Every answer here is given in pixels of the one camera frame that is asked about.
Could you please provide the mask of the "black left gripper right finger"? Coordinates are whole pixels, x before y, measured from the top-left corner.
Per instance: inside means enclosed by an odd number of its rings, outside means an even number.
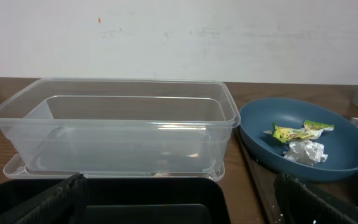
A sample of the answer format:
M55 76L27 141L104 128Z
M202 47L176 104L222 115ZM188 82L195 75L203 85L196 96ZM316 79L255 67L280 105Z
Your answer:
M278 174L275 178L274 187L278 206L287 223L357 223L317 196L296 178L286 174Z

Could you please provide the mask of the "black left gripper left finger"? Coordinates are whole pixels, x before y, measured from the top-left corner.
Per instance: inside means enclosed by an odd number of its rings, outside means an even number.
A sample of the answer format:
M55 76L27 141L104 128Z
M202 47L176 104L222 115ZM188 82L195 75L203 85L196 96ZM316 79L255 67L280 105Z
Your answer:
M0 184L0 223L84 223L87 179L12 180Z

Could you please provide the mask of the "white tissue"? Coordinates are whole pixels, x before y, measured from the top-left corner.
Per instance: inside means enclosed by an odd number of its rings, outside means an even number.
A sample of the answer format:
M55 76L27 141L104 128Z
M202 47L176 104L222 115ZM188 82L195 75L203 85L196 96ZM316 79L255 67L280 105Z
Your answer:
M284 151L284 158L306 166L325 162L328 155L324 153L324 145L310 140L296 140L289 143L289 150Z

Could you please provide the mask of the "dark blue bowl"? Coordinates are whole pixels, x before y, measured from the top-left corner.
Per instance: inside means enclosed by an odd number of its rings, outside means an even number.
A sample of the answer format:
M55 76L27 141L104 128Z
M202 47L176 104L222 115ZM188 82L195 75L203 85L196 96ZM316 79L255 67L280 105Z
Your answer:
M268 168L314 182L332 182L358 173L358 127L321 106L291 98L261 98L245 104L239 131L249 153ZM306 120L331 124L316 141L324 145L326 162L312 166L288 160L289 149L272 135L274 125L300 128Z

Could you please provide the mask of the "green yellow snack wrapper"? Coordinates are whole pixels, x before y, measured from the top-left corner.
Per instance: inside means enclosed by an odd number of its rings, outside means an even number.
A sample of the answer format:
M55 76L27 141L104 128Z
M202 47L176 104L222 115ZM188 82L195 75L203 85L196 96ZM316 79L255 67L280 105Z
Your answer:
M273 124L274 130L263 131L265 134L270 134L282 143L288 143L297 139L301 140L315 140L318 139L323 132L333 131L333 124L319 123L316 121L304 120L303 127L300 129L286 128Z

